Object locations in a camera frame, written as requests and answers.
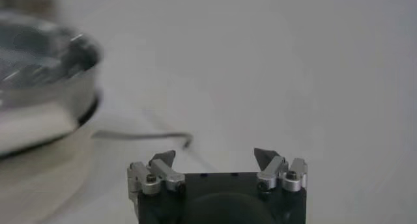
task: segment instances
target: stainless steel bowl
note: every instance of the stainless steel bowl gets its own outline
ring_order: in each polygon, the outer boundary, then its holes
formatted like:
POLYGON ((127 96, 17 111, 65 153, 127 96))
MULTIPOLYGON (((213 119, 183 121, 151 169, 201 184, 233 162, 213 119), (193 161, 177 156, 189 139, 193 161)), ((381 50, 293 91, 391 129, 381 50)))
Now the stainless steel bowl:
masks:
POLYGON ((0 40, 0 48, 29 54, 31 59, 15 55, 3 63, 0 114, 53 102, 80 119, 93 105, 101 56, 97 44, 89 37, 36 18, 1 13, 0 40), (33 81, 40 74, 41 81, 33 81))

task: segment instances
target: cable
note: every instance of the cable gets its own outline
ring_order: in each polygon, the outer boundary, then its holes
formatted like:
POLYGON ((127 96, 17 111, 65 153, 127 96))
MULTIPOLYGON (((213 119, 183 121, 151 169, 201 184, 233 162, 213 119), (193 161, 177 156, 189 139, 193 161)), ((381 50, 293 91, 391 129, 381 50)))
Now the cable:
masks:
POLYGON ((183 149, 188 148, 191 145, 193 138, 194 138, 192 134, 187 133, 187 132, 131 134, 131 133, 121 133, 121 132, 113 132, 113 131, 105 131, 105 130, 97 131, 91 137, 93 139, 112 139, 112 140, 121 140, 121 141, 183 138, 185 139, 185 142, 182 145, 183 149))

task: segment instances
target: table surface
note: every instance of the table surface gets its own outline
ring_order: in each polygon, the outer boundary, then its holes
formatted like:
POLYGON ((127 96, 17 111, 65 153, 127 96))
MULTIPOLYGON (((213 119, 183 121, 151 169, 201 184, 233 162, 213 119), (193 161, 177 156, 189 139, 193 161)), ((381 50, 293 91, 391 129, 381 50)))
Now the table surface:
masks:
POLYGON ((62 0, 103 45, 98 126, 186 130, 100 141, 90 181, 46 223, 135 223, 125 168, 256 171, 253 147, 309 165, 308 223, 415 223, 416 0, 62 0))

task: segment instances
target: silver bracket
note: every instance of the silver bracket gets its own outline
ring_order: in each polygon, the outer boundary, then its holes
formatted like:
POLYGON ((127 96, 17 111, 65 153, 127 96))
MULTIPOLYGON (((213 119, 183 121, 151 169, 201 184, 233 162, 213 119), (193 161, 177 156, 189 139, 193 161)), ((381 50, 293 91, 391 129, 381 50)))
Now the silver bracket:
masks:
POLYGON ((291 192, 307 188, 307 164, 304 159, 294 159, 288 172, 283 175, 282 188, 291 192))
POLYGON ((256 174, 258 188, 262 191, 274 189, 277 186, 278 179, 281 179, 287 170, 288 163, 285 161, 285 158, 275 156, 265 170, 256 174))
POLYGON ((151 172, 165 181, 169 191, 180 193, 185 191, 185 175, 172 170, 161 159, 151 161, 151 172))
POLYGON ((152 174, 142 162, 135 162, 128 168, 129 192, 142 191, 145 195, 156 195, 161 190, 161 180, 152 174))

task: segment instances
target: screw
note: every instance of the screw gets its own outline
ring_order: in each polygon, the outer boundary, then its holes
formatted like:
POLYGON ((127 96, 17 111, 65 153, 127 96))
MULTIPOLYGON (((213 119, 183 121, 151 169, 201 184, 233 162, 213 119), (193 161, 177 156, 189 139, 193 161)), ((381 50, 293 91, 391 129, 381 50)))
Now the screw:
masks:
POLYGON ((148 183, 156 182, 156 176, 153 175, 153 174, 148 174, 146 176, 146 182, 148 182, 148 183))
POLYGON ((268 191, 268 186, 264 182, 260 182, 257 185, 259 191, 266 192, 268 191))
POLYGON ((288 180, 296 180, 297 179, 297 173, 294 171, 289 171, 287 175, 285 175, 288 180))

